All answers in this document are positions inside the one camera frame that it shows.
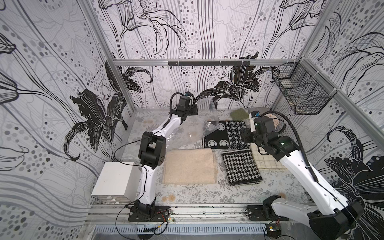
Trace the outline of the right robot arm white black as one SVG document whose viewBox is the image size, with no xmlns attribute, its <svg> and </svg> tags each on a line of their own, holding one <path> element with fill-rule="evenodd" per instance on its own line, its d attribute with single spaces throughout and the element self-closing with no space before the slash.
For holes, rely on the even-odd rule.
<svg viewBox="0 0 384 240">
<path fill-rule="evenodd" d="M 243 131 L 243 140 L 263 149 L 265 155 L 286 167 L 308 192 L 314 206 L 294 203 L 273 195 L 263 201 L 262 214 L 274 221 L 280 217 L 306 225 L 322 240 L 336 240 L 354 229 L 364 213 L 364 207 L 351 202 L 340 194 L 311 165 L 305 156 L 302 144 L 288 136 L 281 136 L 273 119 L 255 117 L 251 127 Z"/>
</svg>

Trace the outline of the black patterned cloth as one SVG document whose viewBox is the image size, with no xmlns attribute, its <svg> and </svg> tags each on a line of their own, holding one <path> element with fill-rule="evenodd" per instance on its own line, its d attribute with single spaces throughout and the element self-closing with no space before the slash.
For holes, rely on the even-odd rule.
<svg viewBox="0 0 384 240">
<path fill-rule="evenodd" d="M 219 121 L 218 129 L 203 138 L 203 147 L 217 150 L 246 150 L 242 131 L 246 128 L 244 121 Z"/>
</svg>

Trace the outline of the black white houndstooth scarf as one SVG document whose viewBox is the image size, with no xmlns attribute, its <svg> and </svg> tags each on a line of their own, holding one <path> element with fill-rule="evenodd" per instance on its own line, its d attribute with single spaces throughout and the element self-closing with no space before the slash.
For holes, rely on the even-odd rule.
<svg viewBox="0 0 384 240">
<path fill-rule="evenodd" d="M 250 149 L 225 152 L 222 158 L 231 187 L 253 185 L 263 181 Z"/>
</svg>

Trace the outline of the green scarf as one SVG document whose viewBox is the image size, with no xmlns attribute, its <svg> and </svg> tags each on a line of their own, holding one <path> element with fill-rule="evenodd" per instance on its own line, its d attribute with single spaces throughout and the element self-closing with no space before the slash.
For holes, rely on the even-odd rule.
<svg viewBox="0 0 384 240">
<path fill-rule="evenodd" d="M 230 113 L 230 117 L 234 121 L 243 121 L 243 120 L 246 120 L 249 118 L 249 113 L 246 110 L 244 110 L 243 108 L 240 108 L 240 109 L 237 109 L 235 111 L 232 111 Z"/>
</svg>

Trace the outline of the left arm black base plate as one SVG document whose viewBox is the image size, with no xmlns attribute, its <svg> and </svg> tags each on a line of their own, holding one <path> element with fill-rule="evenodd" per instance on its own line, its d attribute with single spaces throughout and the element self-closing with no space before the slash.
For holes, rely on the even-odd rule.
<svg viewBox="0 0 384 240">
<path fill-rule="evenodd" d="M 144 210 L 140 210 L 138 207 L 131 207 L 128 221 L 132 223 L 166 222 L 170 210 L 169 206 L 152 206 Z"/>
</svg>

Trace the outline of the beige fluffy cloth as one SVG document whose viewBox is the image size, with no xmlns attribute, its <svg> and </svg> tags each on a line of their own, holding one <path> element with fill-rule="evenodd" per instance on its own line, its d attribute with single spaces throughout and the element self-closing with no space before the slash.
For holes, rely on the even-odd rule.
<svg viewBox="0 0 384 240">
<path fill-rule="evenodd" d="M 173 150 L 166 154 L 164 185 L 217 183 L 217 161 L 211 149 Z"/>
</svg>

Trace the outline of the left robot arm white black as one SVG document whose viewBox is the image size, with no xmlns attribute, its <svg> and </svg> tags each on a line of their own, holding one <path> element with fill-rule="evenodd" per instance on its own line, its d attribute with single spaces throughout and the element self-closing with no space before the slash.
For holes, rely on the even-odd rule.
<svg viewBox="0 0 384 240">
<path fill-rule="evenodd" d="M 188 116 L 196 116 L 198 107 L 192 93 L 174 93 L 170 99 L 168 118 L 158 128 L 144 132 L 138 157 L 144 167 L 144 182 L 141 186 L 140 197 L 135 201 L 135 207 L 144 212 L 150 212 L 156 202 L 156 178 L 158 167 L 166 156 L 166 140 Z"/>
</svg>

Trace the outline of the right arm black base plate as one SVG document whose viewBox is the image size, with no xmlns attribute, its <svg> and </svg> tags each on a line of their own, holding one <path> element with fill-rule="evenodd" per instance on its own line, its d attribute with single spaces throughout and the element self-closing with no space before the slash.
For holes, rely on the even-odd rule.
<svg viewBox="0 0 384 240">
<path fill-rule="evenodd" d="M 244 211 L 244 215 L 252 222 L 262 221 L 289 221 L 289 218 L 280 217 L 275 214 L 272 209 L 263 205 L 248 205 Z"/>
</svg>

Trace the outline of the clear plastic vacuum bag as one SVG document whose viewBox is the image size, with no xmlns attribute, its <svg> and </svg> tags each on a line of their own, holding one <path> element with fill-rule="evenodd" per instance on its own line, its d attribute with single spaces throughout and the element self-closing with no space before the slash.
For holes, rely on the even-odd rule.
<svg viewBox="0 0 384 240">
<path fill-rule="evenodd" d="M 172 114 L 160 125 L 159 136 L 166 138 L 166 151 L 192 145 L 219 128 L 219 117 L 213 97 L 203 97 L 196 101 L 198 114 L 182 118 Z"/>
</svg>

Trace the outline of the cream checked scarf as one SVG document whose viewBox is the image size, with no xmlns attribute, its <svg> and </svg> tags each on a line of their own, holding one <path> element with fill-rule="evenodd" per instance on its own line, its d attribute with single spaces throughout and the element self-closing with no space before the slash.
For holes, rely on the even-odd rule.
<svg viewBox="0 0 384 240">
<path fill-rule="evenodd" d="M 256 162 L 257 167 L 263 170 L 276 170 L 285 171 L 287 170 L 280 162 L 276 161 L 272 155 L 262 155 L 258 151 L 256 144 L 250 144 L 250 149 L 253 154 L 253 158 Z"/>
</svg>

